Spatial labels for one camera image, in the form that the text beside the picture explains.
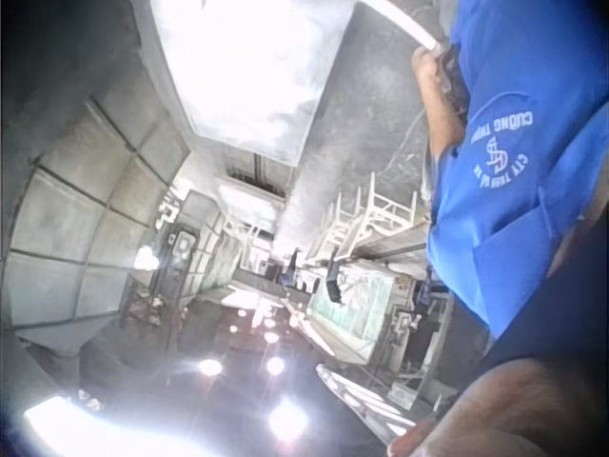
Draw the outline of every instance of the person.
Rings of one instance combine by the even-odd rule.
[[[282,288],[294,288],[296,286],[296,260],[298,259],[298,253],[301,250],[298,248],[294,249],[292,257],[289,259],[289,264],[281,276]]]
[[[391,457],[609,455],[607,209],[522,307],[473,381]]]
[[[609,40],[585,1],[461,0],[450,42],[465,125],[439,62],[412,58],[433,159],[427,255],[499,337],[607,201]]]
[[[341,272],[341,262],[335,260],[338,248],[334,248],[330,255],[330,261],[327,266],[327,274],[325,275],[325,288],[327,295],[332,303],[343,305],[343,296],[339,288],[339,273]]]

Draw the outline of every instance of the concrete wall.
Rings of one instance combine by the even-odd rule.
[[[91,334],[72,323],[118,311],[188,151],[128,1],[23,3],[40,10],[3,43],[3,323],[52,346],[49,326]]]

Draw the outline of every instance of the light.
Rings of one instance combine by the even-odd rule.
[[[398,421],[398,422],[403,422],[405,424],[408,424],[411,427],[414,427],[416,424],[412,421],[409,421],[408,419],[402,417],[399,414],[393,414],[391,412],[385,411],[384,409],[382,409],[381,407],[377,407],[376,405],[371,405],[369,403],[366,402],[365,404],[367,407],[369,407],[370,409],[372,409],[375,412],[378,412],[379,414],[385,416],[385,417],[389,417],[391,419],[393,419],[394,421]]]
[[[284,371],[285,363],[279,357],[273,357],[266,362],[266,369],[273,376],[277,376]]]
[[[349,395],[348,393],[346,393],[343,396],[343,399],[346,401],[346,403],[352,407],[361,407],[362,404],[360,402],[358,402],[355,398],[353,398],[351,395]]]
[[[277,343],[279,341],[279,336],[277,335],[277,333],[273,333],[272,331],[268,331],[267,333],[265,333],[265,340],[270,345],[273,345],[273,344],[275,344],[275,343]]]
[[[73,405],[62,397],[52,397],[24,413],[52,455],[63,457],[211,457],[185,440],[118,427]],[[45,455],[51,454],[45,449]]]
[[[389,424],[387,422],[387,426],[391,428],[391,430],[398,436],[402,436],[406,433],[406,429],[398,426],[394,426],[393,424]]]
[[[335,381],[334,381],[332,378],[328,379],[328,380],[327,380],[325,383],[326,383],[326,384],[327,384],[327,386],[328,386],[328,387],[330,387],[332,390],[336,390],[337,388],[339,388],[339,385],[338,385],[338,384],[336,384],[336,382],[335,382]]]
[[[368,390],[367,388],[363,388],[362,386],[355,384],[353,381],[349,381],[348,379],[344,378],[340,374],[332,373],[332,376],[334,376],[337,381],[340,381],[341,383],[345,384],[346,386],[353,387],[354,389],[358,390],[359,392],[363,393],[364,395],[368,395],[369,397],[375,398],[379,401],[383,400],[383,397],[381,397],[381,395],[376,394],[376,393]]]
[[[214,359],[207,359],[199,363],[199,370],[205,376],[217,376],[222,373],[222,364]]]
[[[270,429],[280,441],[293,441],[306,429],[308,420],[306,415],[291,402],[283,400],[282,403],[271,412],[268,423]]]
[[[353,387],[350,387],[350,386],[345,386],[345,387],[349,392],[351,392],[352,395],[355,395],[360,400],[364,400],[365,402],[371,403],[372,405],[376,405],[377,407],[382,407],[386,411],[392,412],[393,414],[400,414],[400,412],[397,409],[395,409],[394,407],[391,407],[390,405],[383,403],[382,401],[375,400],[374,398],[367,396],[366,394],[356,390]]]
[[[154,271],[159,267],[159,259],[154,256],[150,246],[142,246],[137,251],[133,267],[135,269],[144,269],[145,271]]]

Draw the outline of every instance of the ceiling light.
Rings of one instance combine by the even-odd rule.
[[[205,376],[217,376],[222,373],[222,364],[214,359],[207,359],[199,363],[199,370]]]
[[[346,401],[346,403],[352,407],[360,407],[362,404],[360,402],[358,402],[355,398],[353,398],[351,395],[349,395],[348,393],[346,393],[345,395],[343,395],[343,399]]]
[[[159,267],[159,259],[154,256],[150,246],[142,246],[137,251],[137,255],[133,261],[133,267],[145,271],[154,271]]]
[[[328,379],[327,381],[325,381],[325,383],[327,384],[328,387],[330,387],[332,390],[336,390],[337,388],[339,388],[339,385],[336,384],[336,382],[334,382],[334,380],[332,378]]]
[[[277,333],[273,333],[272,331],[268,331],[267,333],[265,333],[265,340],[267,343],[269,343],[270,345],[275,344],[279,341],[279,336],[277,335]]]
[[[306,429],[306,415],[292,403],[284,400],[271,412],[268,422],[270,429],[280,441],[293,441]]]
[[[402,436],[402,435],[404,435],[406,433],[406,429],[405,428],[394,426],[393,424],[389,424],[388,422],[387,422],[387,426],[389,428],[391,428],[391,430],[393,430],[393,432],[396,435],[398,435],[398,436]]]
[[[365,404],[367,407],[369,407],[370,409],[372,409],[375,412],[378,412],[379,414],[385,416],[385,417],[389,417],[391,419],[393,419],[394,421],[398,421],[398,422],[404,422],[405,424],[410,425],[411,427],[414,427],[416,424],[412,421],[409,421],[408,419],[402,417],[399,414],[393,414],[391,412],[385,411],[384,409],[382,409],[381,407],[377,407],[376,405],[371,405],[370,403]]]
[[[266,369],[273,376],[277,376],[284,371],[285,363],[279,357],[273,357],[266,362]]]

